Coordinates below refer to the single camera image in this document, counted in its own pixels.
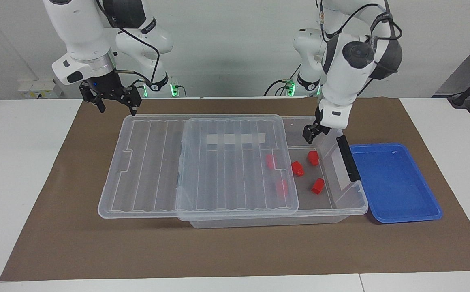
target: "brown mat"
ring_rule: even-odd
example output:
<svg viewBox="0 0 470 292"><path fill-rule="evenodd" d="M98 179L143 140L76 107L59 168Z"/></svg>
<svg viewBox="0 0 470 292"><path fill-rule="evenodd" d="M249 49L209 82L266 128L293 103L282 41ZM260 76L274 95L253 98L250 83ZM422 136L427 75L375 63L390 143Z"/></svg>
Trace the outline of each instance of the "brown mat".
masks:
<svg viewBox="0 0 470 292"><path fill-rule="evenodd" d="M139 113L311 115L314 99L150 100ZM444 216L378 224L194 229L178 219L102 219L96 211L126 107L78 110L0 281L470 270L470 222L397 99L359 99L350 144L400 142Z"/></svg>

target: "container handle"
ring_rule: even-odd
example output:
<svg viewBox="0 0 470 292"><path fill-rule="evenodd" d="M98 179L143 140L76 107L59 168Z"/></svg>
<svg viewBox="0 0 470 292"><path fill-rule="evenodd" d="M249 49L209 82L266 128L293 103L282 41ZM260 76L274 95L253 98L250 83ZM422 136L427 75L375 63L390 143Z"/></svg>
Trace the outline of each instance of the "container handle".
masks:
<svg viewBox="0 0 470 292"><path fill-rule="evenodd" d="M343 157L343 163L345 164L346 172L348 173L348 178L352 182L361 180L361 176L357 171L357 166L354 161L354 157L352 156L352 152L350 151L350 147L348 146L348 141L346 140L345 135L337 137L336 141L338 142L339 151L341 152L341 156Z"/></svg>

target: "blue tray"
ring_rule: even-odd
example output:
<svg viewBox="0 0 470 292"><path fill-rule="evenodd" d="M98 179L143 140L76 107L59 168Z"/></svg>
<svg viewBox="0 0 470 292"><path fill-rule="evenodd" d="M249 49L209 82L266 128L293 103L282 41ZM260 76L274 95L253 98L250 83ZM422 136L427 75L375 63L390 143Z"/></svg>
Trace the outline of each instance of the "blue tray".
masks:
<svg viewBox="0 0 470 292"><path fill-rule="evenodd" d="M350 147L370 210L381 223L442 218L442 209L408 149L402 144Z"/></svg>

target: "power outlet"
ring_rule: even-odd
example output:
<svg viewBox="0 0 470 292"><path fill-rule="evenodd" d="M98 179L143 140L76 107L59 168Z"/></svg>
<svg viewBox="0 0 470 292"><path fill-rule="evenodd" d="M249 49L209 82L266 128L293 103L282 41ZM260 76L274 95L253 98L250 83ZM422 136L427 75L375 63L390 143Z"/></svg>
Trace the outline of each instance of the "power outlet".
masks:
<svg viewBox="0 0 470 292"><path fill-rule="evenodd" d="M26 99L60 98L62 94L61 88L52 80L23 82L18 91Z"/></svg>

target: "red block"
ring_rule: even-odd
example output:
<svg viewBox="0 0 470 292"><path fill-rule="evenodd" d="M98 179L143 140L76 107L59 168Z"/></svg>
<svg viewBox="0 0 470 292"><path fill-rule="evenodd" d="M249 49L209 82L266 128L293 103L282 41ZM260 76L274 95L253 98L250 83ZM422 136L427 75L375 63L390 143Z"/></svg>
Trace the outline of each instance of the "red block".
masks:
<svg viewBox="0 0 470 292"><path fill-rule="evenodd" d="M293 174L296 174L299 177L301 177L305 174L305 172L303 170L303 166L298 161L294 161L291 164L291 166L293 168Z"/></svg>
<svg viewBox="0 0 470 292"><path fill-rule="evenodd" d="M314 166L320 164L320 157L318 156L318 151L309 151L309 154L307 155L307 159Z"/></svg>
<svg viewBox="0 0 470 292"><path fill-rule="evenodd" d="M325 186L325 181L321 178L318 178L316 182L314 183L311 191L319 195L322 192L324 186Z"/></svg>
<svg viewBox="0 0 470 292"><path fill-rule="evenodd" d="M287 181L286 180L278 180L275 183L276 186L276 195L279 197L285 197L288 194L287 188Z"/></svg>
<svg viewBox="0 0 470 292"><path fill-rule="evenodd" d="M266 164L270 170L274 170L274 156L266 155Z"/></svg>

